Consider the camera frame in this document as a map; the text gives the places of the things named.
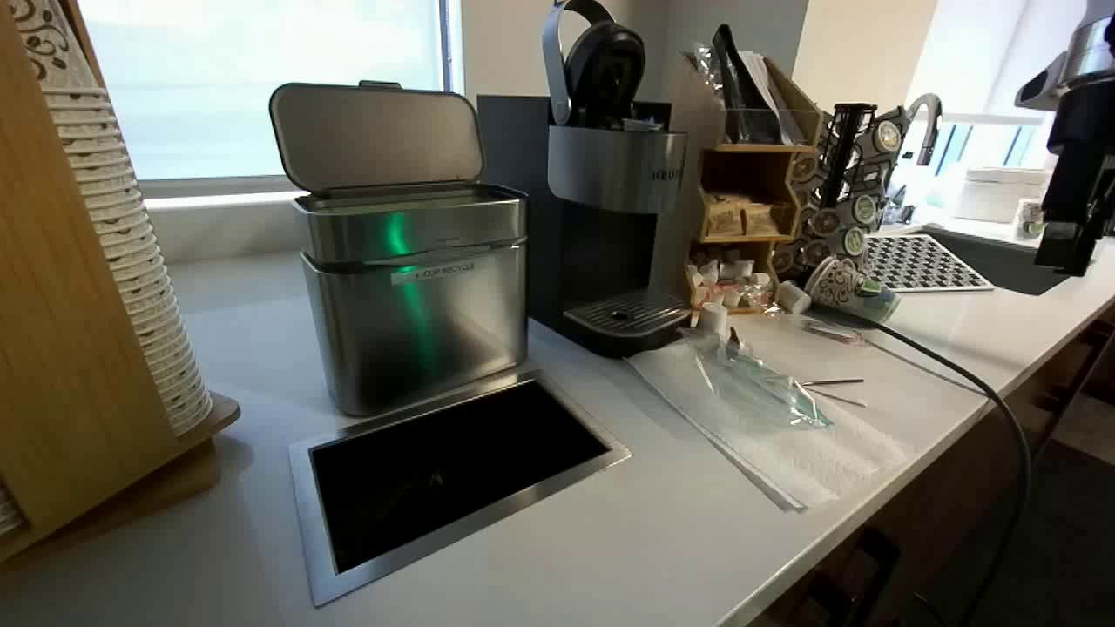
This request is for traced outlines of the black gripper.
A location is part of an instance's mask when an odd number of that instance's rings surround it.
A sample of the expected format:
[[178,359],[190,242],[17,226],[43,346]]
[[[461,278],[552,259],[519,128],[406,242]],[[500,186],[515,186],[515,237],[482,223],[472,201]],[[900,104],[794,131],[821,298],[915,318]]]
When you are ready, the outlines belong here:
[[1057,171],[1043,199],[1040,265],[1083,277],[1115,210],[1115,84],[1087,84],[1061,100],[1049,136]]

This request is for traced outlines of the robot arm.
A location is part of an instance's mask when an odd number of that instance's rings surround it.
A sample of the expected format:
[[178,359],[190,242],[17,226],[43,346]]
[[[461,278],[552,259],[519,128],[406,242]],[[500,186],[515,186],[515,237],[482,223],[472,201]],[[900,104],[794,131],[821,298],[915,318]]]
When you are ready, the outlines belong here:
[[1115,0],[1087,0],[1066,48],[1015,94],[1015,104],[1051,112],[1044,147],[1057,167],[1036,263],[1083,277],[1115,213]]

